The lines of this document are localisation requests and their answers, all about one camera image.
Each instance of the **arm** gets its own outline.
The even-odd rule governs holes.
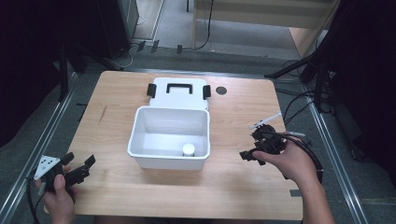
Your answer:
[[[304,151],[288,141],[285,150],[279,155],[255,151],[253,156],[272,163],[297,184],[303,196],[304,224],[335,223],[324,188],[318,182],[315,165]]]

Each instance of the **cable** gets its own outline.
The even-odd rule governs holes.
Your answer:
[[[298,94],[294,99],[292,99],[292,100],[290,101],[290,103],[289,103],[288,106],[286,107],[285,113],[283,113],[283,120],[285,120],[286,115],[288,114],[288,111],[289,111],[289,109],[290,109],[291,104],[292,104],[294,101],[296,101],[298,98],[304,96],[305,94],[307,94],[307,93],[309,93],[309,92],[314,92],[314,91],[305,91],[305,92],[303,92],[303,93],[300,93],[300,94]]]
[[[279,136],[281,138],[285,138],[285,139],[293,142],[300,149],[302,149],[311,158],[312,162],[315,165],[315,168],[317,169],[318,180],[320,183],[322,182],[323,166],[321,165],[321,163],[320,163],[318,157],[315,155],[315,153],[311,149],[309,149],[309,147],[307,146],[307,144],[304,141],[300,142],[298,140],[295,140],[294,138],[292,138],[292,136],[294,136],[294,135],[291,135],[291,134],[272,133],[272,132],[261,132],[261,133],[269,133],[269,134]]]
[[[293,116],[291,116],[290,118],[286,119],[285,125],[289,124],[291,122],[292,119],[294,119],[297,115],[299,115],[300,113],[302,113],[309,105],[311,105],[312,103],[314,103],[313,101],[309,102],[308,104],[306,104],[303,108],[301,108],[299,111],[297,111]]]
[[[145,17],[140,16],[140,15],[139,15],[139,19],[137,19],[137,25],[143,24],[143,22],[145,22],[145,20],[146,20]]]
[[[47,192],[44,192],[43,195],[38,199],[37,203],[35,203],[35,214],[37,214],[37,207],[38,204],[41,202],[41,200],[44,198],[44,195],[46,195]]]
[[[193,48],[185,48],[185,49],[200,50],[207,44],[207,41],[209,40],[209,37],[210,37],[210,22],[212,21],[212,12],[213,12],[213,3],[214,2],[215,2],[215,0],[212,0],[212,2],[210,3],[210,13],[209,13],[209,21],[207,23],[207,37],[206,37],[205,43],[201,47],[198,47],[195,49],[193,49]]]
[[[114,64],[115,64],[116,66],[118,66],[118,67],[121,67],[121,68],[126,68],[126,67],[128,67],[129,65],[131,65],[131,64],[134,62],[134,58],[132,57],[131,50],[134,49],[134,48],[136,48],[137,46],[139,46],[139,45],[138,45],[138,44],[132,44],[132,46],[129,48],[128,54],[129,54],[129,56],[131,57],[131,61],[130,61],[127,65],[120,65],[120,64],[114,62],[113,60],[110,60],[110,61],[111,61],[112,63],[114,63]]]
[[[280,88],[275,88],[275,90],[277,92],[285,93],[287,95],[300,95],[300,94],[303,94],[303,93],[300,93],[298,91],[289,91],[289,90],[283,90],[283,89],[280,89]],[[310,97],[311,94],[306,93],[306,94],[303,94],[303,96]]]
[[[286,64],[287,64],[287,63],[291,63],[291,62],[299,62],[299,60],[288,60],[288,61],[285,61],[285,62],[282,64],[282,69],[286,67]],[[298,67],[298,68],[295,69],[295,70],[297,71],[297,74],[292,74],[291,71],[290,71],[290,72],[288,72],[288,75],[290,75],[291,77],[298,77],[298,76],[300,76],[300,75],[301,75],[301,72],[300,72],[300,70],[299,70],[300,68],[301,68],[301,67]]]
[[[203,7],[204,7],[205,18],[206,18],[206,8],[205,8],[205,2],[204,2],[204,0],[202,0],[202,5],[203,5]],[[205,26],[206,29],[208,29],[208,28],[207,28],[207,24],[206,24],[206,19],[204,19],[204,26]],[[210,42],[210,40],[209,40],[208,42],[209,42],[209,49],[211,49],[211,48],[212,48],[212,42]]]
[[[40,224],[40,222],[38,221],[37,218],[37,214],[36,214],[36,209],[33,206],[33,200],[32,200],[32,192],[30,189],[30,183],[33,181],[33,172],[29,174],[29,176],[26,177],[27,179],[27,184],[26,184],[26,196],[27,196],[27,202],[29,203],[29,208],[30,208],[30,212],[32,214],[33,220],[35,224]]]

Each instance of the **wrist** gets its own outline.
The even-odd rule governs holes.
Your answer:
[[[52,219],[52,224],[73,224],[74,223],[74,217],[69,217],[69,218],[63,218],[63,219]]]
[[[307,179],[303,181],[296,182],[298,188],[300,189],[301,193],[308,193],[308,192],[324,192],[324,188],[319,183],[317,178]]]

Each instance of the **black handle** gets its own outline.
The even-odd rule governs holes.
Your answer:
[[[169,93],[169,91],[172,87],[189,88],[189,94],[192,94],[192,85],[191,84],[169,83],[166,87],[166,93]]]

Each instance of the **aluminum rail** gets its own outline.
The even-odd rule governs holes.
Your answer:
[[[15,181],[14,185],[11,187],[8,197],[6,198],[6,201],[0,210],[0,223],[9,223],[9,221],[12,219],[21,201],[21,198],[26,191],[26,176],[28,176],[30,172],[35,168],[35,166],[40,161],[41,155],[43,155],[43,153],[46,151],[50,140],[64,115],[64,111],[70,103],[70,99],[73,96],[77,82],[78,75],[77,73],[73,73],[69,79],[69,86],[71,87],[69,93],[67,93],[62,102],[57,104],[46,128],[40,135],[37,143],[35,144],[35,148],[33,149],[32,154],[22,168],[21,173]]]
[[[310,88],[304,86],[304,90],[310,91]],[[321,139],[323,140],[323,144],[329,155],[330,162],[332,163],[332,168],[334,169],[335,175],[338,179],[338,182],[340,183],[341,190],[344,193],[346,203],[355,223],[369,223],[363,207],[361,206],[361,200],[359,199],[359,196],[353,187],[352,181],[347,174],[347,170],[341,161],[337,148],[332,140],[332,135],[326,126],[324,118],[321,116],[321,114],[319,114],[314,104],[310,104],[309,108],[318,127]]]

